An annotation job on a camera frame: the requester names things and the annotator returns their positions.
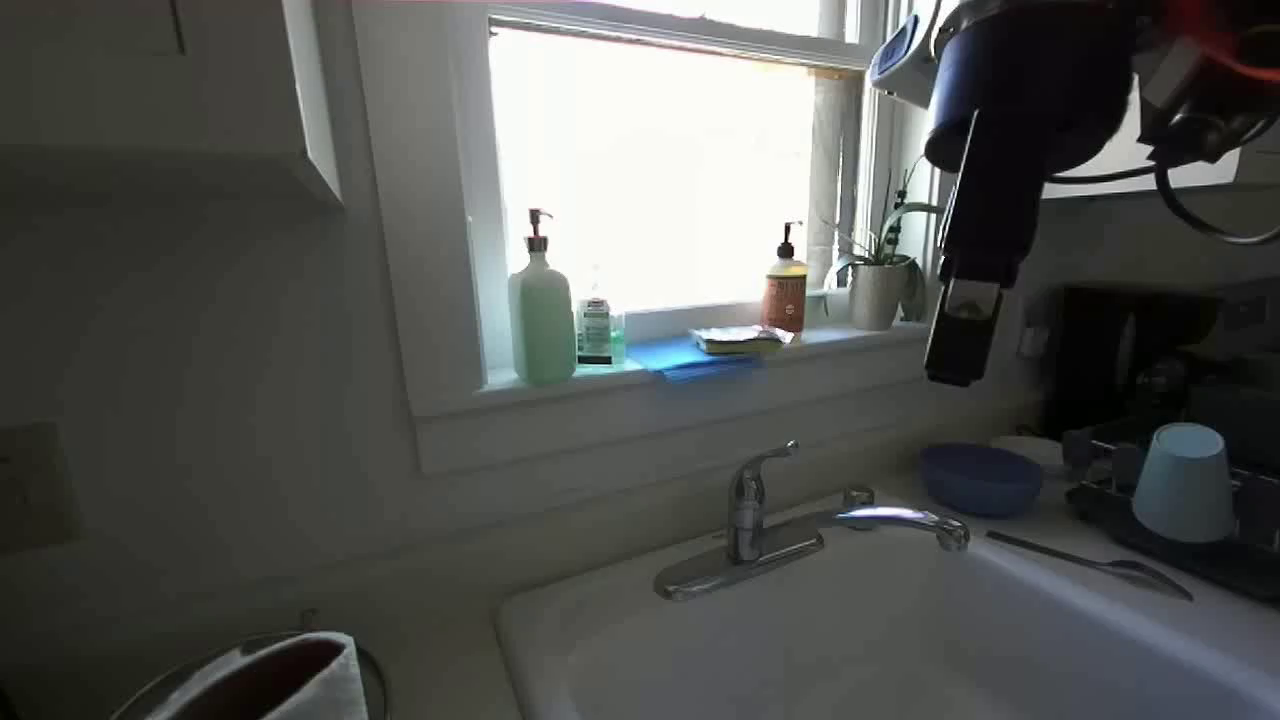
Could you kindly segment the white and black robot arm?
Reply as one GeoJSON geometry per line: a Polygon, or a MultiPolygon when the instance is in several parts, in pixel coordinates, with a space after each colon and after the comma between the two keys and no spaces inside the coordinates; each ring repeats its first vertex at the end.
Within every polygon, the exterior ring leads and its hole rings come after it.
{"type": "Polygon", "coordinates": [[[1139,92],[1145,172],[1189,226],[1229,231],[1174,187],[1280,116],[1280,0],[958,0],[905,20],[873,55],[873,84],[928,110],[926,158],[953,172],[942,301],[926,376],[984,376],[1005,290],[1037,237],[1039,193],[1080,184],[1139,92]]]}

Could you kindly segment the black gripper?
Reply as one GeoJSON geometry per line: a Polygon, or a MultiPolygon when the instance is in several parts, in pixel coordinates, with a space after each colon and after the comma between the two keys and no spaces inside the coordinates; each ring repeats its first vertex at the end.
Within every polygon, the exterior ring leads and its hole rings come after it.
{"type": "Polygon", "coordinates": [[[990,281],[950,281],[937,301],[926,376],[967,388],[984,376],[1005,287],[990,281]]]}

